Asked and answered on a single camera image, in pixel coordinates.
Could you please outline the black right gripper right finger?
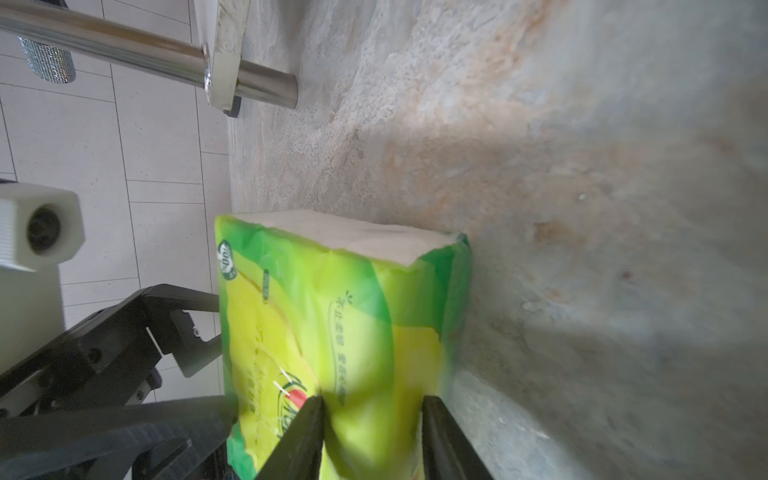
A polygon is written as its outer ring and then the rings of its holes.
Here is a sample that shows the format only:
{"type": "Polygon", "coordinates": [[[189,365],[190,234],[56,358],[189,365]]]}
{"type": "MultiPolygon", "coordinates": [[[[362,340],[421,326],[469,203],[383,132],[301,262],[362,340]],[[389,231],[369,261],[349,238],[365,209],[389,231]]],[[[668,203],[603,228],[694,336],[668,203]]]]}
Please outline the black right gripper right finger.
{"type": "Polygon", "coordinates": [[[422,403],[422,448],[426,479],[486,479],[492,475],[440,397],[422,403]]]}

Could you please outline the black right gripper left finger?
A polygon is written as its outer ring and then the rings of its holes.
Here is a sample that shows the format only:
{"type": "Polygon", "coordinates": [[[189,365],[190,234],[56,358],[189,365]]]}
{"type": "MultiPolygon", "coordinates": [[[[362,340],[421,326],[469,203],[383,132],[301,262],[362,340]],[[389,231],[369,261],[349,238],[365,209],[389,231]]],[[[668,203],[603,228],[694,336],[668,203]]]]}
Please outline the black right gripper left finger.
{"type": "Polygon", "coordinates": [[[325,436],[322,397],[307,399],[260,469],[257,480],[318,480],[325,436]]]}

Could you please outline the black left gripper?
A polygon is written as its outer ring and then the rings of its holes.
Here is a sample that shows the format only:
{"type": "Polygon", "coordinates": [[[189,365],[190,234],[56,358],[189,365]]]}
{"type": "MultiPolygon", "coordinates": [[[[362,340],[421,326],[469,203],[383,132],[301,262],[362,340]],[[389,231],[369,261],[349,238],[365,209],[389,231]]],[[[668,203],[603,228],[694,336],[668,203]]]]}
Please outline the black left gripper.
{"type": "Polygon", "coordinates": [[[1,376],[5,479],[230,479],[236,413],[221,395],[150,401],[165,355],[185,376],[213,365],[193,312],[218,297],[160,284],[102,309],[1,376]]]}

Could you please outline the green tissue pack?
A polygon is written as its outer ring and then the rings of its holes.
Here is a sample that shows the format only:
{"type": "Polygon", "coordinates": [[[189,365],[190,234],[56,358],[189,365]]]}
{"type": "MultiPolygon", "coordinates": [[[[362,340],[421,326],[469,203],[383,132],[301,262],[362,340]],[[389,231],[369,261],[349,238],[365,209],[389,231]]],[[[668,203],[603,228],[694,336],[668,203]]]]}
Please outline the green tissue pack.
{"type": "Polygon", "coordinates": [[[451,388],[472,251],[461,233],[312,210],[215,221],[227,441],[253,479],[311,397],[323,479],[421,479],[421,404],[451,388]]]}

